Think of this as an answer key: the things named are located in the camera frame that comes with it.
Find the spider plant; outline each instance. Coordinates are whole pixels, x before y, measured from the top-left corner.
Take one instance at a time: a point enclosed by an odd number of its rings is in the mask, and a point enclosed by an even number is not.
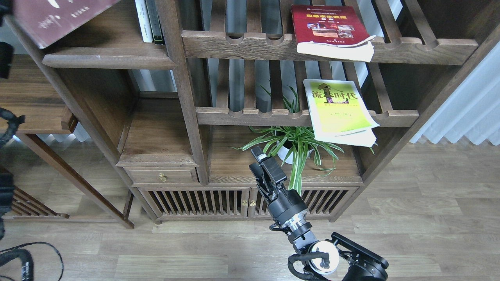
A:
[[[291,113],[297,113],[300,111],[299,103],[297,102],[297,92],[293,87],[288,87],[295,95],[295,99],[289,101],[286,97],[283,96],[284,105]],[[271,94],[264,87],[262,88],[268,94]],[[278,151],[283,146],[285,146],[285,144],[288,144],[290,148],[284,159],[287,159],[288,157],[290,157],[290,155],[292,155],[291,157],[293,159],[288,189],[296,190],[299,195],[302,194],[302,171],[304,170],[304,167],[306,165],[306,160],[310,157],[310,150],[314,151],[314,164],[318,168],[322,164],[320,148],[326,151],[331,156],[333,160],[333,167],[319,168],[319,170],[321,171],[328,172],[327,174],[325,174],[325,176],[329,175],[335,169],[335,162],[339,159],[337,155],[335,155],[335,150],[344,153],[344,150],[342,150],[342,148],[333,143],[315,140],[312,127],[271,126],[269,128],[257,129],[250,127],[250,129],[254,133],[258,133],[261,135],[254,138],[242,147],[233,148],[245,151],[252,148],[253,146],[264,144],[264,148],[262,149],[262,151],[268,157],[274,157],[276,156]]]

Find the white curtain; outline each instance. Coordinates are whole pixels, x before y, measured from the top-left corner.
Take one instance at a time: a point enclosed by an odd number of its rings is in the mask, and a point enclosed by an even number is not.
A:
[[[500,145],[500,43],[481,61],[410,140]]]

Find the wooden floor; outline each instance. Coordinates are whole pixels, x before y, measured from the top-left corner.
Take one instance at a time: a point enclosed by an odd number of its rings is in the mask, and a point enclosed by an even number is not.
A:
[[[110,201],[126,189],[93,143],[52,143]],[[100,216],[76,188],[21,144],[0,150],[15,183],[56,212]],[[297,280],[293,254],[266,221],[152,223],[134,205],[134,230],[115,222],[7,221],[0,249],[52,243],[64,259],[63,280]],[[500,280],[500,147],[408,144],[336,222],[311,220],[320,239],[339,232],[389,261],[391,281]],[[60,264],[47,246],[28,248],[36,280],[57,280]],[[17,277],[19,262],[0,268]],[[346,265],[331,277],[341,280]]]

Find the brass drawer knob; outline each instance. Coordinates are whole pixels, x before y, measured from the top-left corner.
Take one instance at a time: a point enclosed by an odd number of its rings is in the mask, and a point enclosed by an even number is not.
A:
[[[160,182],[164,183],[167,181],[168,176],[166,176],[164,173],[160,173],[160,174],[158,174],[158,176],[159,176]]]

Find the white disc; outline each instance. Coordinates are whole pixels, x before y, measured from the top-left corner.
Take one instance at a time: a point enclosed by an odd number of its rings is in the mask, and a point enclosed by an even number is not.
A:
[[[329,268],[324,268],[321,266],[321,258],[313,258],[310,260],[310,265],[317,273],[321,275],[330,275],[332,274],[337,267],[339,266],[339,250],[332,242],[329,241],[319,241],[314,244],[309,252],[323,252],[328,253],[330,259]]]

